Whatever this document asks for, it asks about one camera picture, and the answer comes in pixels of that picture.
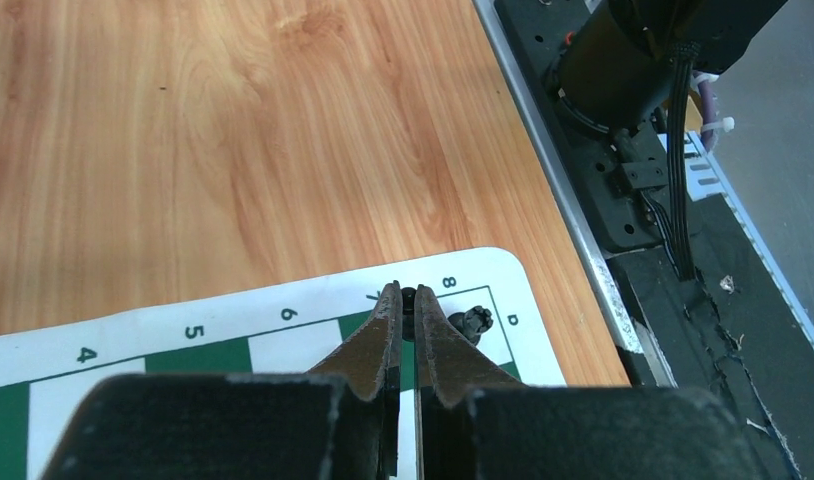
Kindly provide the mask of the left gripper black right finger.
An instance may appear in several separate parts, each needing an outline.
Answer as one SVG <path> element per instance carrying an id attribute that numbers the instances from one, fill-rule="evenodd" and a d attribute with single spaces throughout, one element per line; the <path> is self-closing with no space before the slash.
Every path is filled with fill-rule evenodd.
<path id="1" fill-rule="evenodd" d="M 764 479 L 734 416 L 696 388 L 529 386 L 414 295 L 421 479 Z"/>

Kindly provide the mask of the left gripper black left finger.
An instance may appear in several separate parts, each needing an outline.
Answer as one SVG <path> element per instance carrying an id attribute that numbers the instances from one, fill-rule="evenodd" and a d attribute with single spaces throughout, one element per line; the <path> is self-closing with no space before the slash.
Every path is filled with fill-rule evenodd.
<path id="1" fill-rule="evenodd" d="M 398 470 L 403 296 L 303 373 L 121 374 L 79 404 L 46 479 L 386 479 Z"/>

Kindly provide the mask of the black chess rook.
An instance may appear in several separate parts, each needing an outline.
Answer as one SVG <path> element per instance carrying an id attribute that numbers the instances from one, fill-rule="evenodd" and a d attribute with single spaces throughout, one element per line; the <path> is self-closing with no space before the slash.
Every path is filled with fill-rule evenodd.
<path id="1" fill-rule="evenodd" d="M 492 312 L 481 305 L 476 305 L 464 312 L 455 312 L 448 316 L 448 321 L 473 345 L 478 345 L 481 337 L 494 324 Z"/>

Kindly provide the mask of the green white chess mat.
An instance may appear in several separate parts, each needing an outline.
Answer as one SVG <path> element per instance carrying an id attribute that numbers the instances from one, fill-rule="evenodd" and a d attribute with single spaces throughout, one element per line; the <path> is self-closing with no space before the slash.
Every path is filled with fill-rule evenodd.
<path id="1" fill-rule="evenodd" d="M 0 336 L 0 479 L 38 478 L 78 404 L 124 373 L 302 372 L 368 318 L 383 286 L 430 287 L 493 325 L 479 350 L 520 381 L 565 379 L 520 261 L 480 247 Z"/>

